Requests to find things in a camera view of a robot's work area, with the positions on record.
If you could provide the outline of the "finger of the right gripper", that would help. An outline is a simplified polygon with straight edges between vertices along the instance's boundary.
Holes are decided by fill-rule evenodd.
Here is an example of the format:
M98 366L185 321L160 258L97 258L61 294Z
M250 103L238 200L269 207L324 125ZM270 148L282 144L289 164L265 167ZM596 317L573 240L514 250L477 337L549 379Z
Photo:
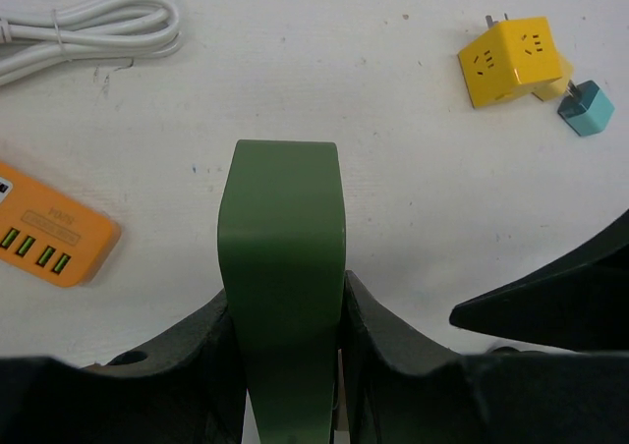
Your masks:
M535 272L469 299L451 325L576 352L628 349L628 214Z

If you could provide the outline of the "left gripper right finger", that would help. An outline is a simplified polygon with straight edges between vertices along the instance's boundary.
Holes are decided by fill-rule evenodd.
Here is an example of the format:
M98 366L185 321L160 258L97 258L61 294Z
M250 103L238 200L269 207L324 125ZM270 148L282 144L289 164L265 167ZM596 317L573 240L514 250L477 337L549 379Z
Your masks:
M624 354L460 355L345 275L343 376L355 443L624 443Z

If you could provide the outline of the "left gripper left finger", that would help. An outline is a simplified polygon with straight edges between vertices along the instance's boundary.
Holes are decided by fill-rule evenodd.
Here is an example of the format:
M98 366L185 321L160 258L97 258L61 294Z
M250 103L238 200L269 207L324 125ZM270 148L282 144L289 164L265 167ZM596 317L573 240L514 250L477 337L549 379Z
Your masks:
M225 293L105 365L1 361L4 443L239 443L245 404Z

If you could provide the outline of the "green power strip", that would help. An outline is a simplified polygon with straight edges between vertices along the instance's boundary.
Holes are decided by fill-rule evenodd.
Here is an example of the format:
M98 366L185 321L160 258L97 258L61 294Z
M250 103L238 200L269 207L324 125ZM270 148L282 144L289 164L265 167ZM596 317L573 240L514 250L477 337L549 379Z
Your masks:
M335 144L238 141L217 250L260 440L328 442L346 262Z

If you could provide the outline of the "blue plug adapter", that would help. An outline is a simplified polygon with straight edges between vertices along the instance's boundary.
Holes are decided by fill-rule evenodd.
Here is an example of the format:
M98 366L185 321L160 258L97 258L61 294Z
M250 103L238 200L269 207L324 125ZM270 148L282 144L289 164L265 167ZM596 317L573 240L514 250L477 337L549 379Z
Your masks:
M562 120L581 138L605 130L614 105L594 81L568 83L567 95L557 109Z

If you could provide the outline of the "orange power strip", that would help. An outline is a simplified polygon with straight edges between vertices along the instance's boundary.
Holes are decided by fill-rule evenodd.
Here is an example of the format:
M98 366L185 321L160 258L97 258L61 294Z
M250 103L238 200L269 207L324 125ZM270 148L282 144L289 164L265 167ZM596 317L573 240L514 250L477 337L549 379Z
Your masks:
M85 284L120 239L109 217L1 165L1 259L60 288Z

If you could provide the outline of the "yellow cube socket adapter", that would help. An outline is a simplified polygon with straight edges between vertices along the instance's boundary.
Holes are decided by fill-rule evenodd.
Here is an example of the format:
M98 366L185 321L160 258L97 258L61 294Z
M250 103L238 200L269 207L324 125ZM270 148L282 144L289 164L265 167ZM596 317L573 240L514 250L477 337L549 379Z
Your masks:
M562 77L545 17L494 22L457 57L476 109L515 100Z

